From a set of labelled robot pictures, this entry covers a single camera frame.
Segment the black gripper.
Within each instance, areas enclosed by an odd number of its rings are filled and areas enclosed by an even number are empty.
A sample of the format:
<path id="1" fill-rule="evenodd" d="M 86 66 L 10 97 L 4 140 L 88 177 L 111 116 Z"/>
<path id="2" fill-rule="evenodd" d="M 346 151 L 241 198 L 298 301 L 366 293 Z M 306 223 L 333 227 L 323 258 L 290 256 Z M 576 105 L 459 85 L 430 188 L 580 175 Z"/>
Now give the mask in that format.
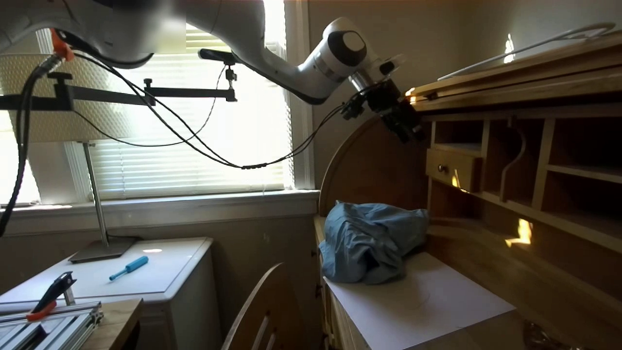
<path id="1" fill-rule="evenodd" d="M 341 114 L 345 118 L 356 118 L 364 109 L 376 112 L 401 142 L 424 138 L 422 118 L 393 79 L 381 79 L 362 91 L 356 91 L 346 101 Z"/>

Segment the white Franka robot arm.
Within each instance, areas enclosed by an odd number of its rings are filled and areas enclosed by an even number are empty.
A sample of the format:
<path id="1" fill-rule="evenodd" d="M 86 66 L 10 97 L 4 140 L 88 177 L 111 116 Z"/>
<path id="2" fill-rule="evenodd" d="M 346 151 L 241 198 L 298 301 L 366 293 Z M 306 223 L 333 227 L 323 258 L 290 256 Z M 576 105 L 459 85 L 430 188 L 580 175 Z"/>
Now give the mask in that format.
<path id="1" fill-rule="evenodd" d="M 350 81 L 356 99 L 348 114 L 368 107 L 403 142 L 422 130 L 414 107 L 391 79 L 397 62 L 379 58 L 352 19 L 329 21 L 321 40 L 296 64 L 269 46 L 265 0 L 0 0 L 0 46 L 53 29 L 70 46 L 115 68 L 138 68 L 156 54 L 166 19 L 214 37 L 238 62 L 311 105 Z"/>

